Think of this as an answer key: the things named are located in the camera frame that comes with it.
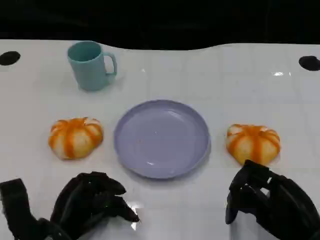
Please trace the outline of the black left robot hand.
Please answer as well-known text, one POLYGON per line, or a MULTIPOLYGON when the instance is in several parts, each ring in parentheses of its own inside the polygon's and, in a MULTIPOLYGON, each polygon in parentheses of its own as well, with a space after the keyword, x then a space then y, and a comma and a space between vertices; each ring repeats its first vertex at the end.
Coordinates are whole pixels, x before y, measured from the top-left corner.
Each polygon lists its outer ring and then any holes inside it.
POLYGON ((125 193, 125 187, 104 172, 80 173, 60 192, 50 221, 72 240, 109 218, 121 217, 137 223, 140 218, 122 197, 125 193))

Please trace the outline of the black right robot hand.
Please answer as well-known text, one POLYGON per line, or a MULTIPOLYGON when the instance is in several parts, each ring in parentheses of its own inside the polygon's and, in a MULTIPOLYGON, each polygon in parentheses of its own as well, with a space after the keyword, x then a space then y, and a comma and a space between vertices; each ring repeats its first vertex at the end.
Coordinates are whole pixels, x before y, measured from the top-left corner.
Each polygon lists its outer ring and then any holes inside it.
POLYGON ((249 159, 229 186, 226 224, 233 223, 238 212, 254 215, 279 240, 320 238, 320 215, 306 192, 292 179, 249 159))

